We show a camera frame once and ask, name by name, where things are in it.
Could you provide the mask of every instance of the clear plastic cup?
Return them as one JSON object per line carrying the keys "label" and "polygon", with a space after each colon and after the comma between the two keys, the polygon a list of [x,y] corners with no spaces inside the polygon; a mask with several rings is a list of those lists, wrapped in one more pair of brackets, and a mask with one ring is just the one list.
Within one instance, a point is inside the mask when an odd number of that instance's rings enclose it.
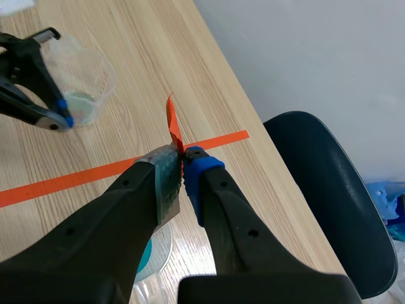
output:
{"label": "clear plastic cup", "polygon": [[160,272],[166,266],[173,248],[170,223],[156,231],[151,238],[152,250],[146,266],[136,275],[135,294],[139,304],[168,303]]}
{"label": "clear plastic cup", "polygon": [[43,57],[66,99],[75,126],[94,122],[117,83],[111,63],[69,35],[53,39]]}

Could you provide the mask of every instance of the chair backrest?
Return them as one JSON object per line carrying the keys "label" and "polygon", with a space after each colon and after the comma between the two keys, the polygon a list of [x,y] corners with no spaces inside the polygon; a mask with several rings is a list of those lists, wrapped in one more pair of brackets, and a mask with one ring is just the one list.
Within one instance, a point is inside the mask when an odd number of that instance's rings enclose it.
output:
{"label": "chair backrest", "polygon": [[334,136],[315,116],[299,111],[264,126],[360,297],[386,291],[397,275],[392,241]]}

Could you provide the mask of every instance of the wood grain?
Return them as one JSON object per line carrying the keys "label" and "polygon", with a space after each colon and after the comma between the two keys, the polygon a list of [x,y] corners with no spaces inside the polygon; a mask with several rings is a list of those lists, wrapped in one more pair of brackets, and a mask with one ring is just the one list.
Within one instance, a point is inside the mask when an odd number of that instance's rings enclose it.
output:
{"label": "wood grain", "polygon": [[[325,272],[342,267],[191,0],[38,0],[2,20],[19,37],[46,26],[105,55],[118,85],[103,114],[65,134],[0,117],[0,190],[143,155],[170,142],[165,101],[174,92],[185,143],[239,130],[250,138],[209,152],[228,171],[276,237]],[[25,249],[100,195],[100,180],[0,210],[0,258]],[[179,280],[215,271],[208,239],[184,190],[170,225],[173,252],[161,272],[170,303]]]}

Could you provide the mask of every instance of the orange tape strip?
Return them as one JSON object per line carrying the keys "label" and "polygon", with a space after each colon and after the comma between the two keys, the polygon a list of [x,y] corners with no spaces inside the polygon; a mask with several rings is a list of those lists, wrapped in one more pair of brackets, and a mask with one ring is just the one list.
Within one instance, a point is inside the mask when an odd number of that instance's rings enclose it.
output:
{"label": "orange tape strip", "polygon": [[166,114],[169,133],[172,141],[174,142],[177,148],[177,151],[180,153],[180,155],[183,155],[184,154],[183,139],[180,133],[180,129],[178,128],[177,125],[175,106],[170,98],[171,95],[169,95],[166,102]]}
{"label": "orange tape strip", "polygon": [[[219,136],[205,141],[188,144],[184,148],[191,146],[200,146],[203,149],[211,149],[224,144],[234,143],[249,138],[246,131],[239,131],[224,136]],[[0,192],[0,208],[20,203],[22,201],[38,198],[43,195],[55,193],[72,187],[80,186],[88,182],[98,181],[114,175],[121,174],[129,168],[134,160],[138,157],[130,158],[129,160],[121,160],[115,163],[109,163],[96,168],[87,169],[84,171],[66,174],[53,179],[35,182],[26,186],[21,186]]]}

